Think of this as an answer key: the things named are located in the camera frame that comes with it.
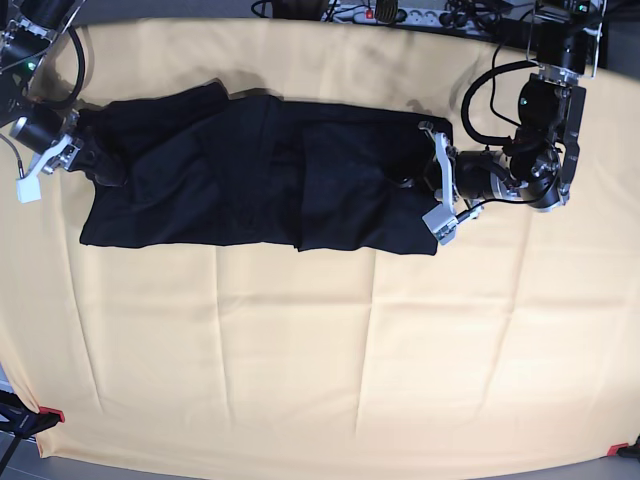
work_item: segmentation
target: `folded black fabric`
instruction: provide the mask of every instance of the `folded black fabric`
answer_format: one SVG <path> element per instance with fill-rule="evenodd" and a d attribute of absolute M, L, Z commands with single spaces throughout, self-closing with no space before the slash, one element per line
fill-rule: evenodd
<path fill-rule="evenodd" d="M 299 250 L 371 247 L 436 253 L 422 221 L 435 205 L 418 182 L 432 145 L 427 120 L 347 105 L 230 100 L 219 84 L 81 112 L 129 181 L 95 185 L 80 237 L 95 246 L 277 243 Z"/>

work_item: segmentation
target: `black garment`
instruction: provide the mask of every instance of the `black garment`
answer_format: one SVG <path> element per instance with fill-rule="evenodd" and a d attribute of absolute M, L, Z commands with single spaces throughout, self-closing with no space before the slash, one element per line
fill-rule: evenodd
<path fill-rule="evenodd" d="M 126 162 L 129 180 L 95 185 L 80 241 L 433 255 L 422 221 L 433 194 L 399 186 L 431 158 L 422 120 L 451 135 L 439 118 L 267 95 L 229 100 L 218 84 L 82 111 L 79 128 Z"/>

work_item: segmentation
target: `yellow tablecloth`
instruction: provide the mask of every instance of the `yellow tablecloth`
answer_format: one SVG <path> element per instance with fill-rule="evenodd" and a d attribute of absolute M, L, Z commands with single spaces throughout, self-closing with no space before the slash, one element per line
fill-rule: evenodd
<path fill-rule="evenodd" d="M 82 98 L 232 93 L 430 112 L 459 148 L 493 47 L 306 22 L 141 21 L 83 32 Z M 521 58 L 505 53 L 503 61 Z M 75 78 L 70 46 L 58 57 Z M 529 72 L 498 82 L 515 116 Z M 20 205 L 0 153 L 0 361 L 65 412 L 43 455 L 211 479 L 471 478 L 603 456 L 640 433 L 640 86 L 588 87 L 566 208 L 488 206 L 435 258 L 78 242 L 82 174 Z M 488 89 L 472 120 L 494 120 Z"/>

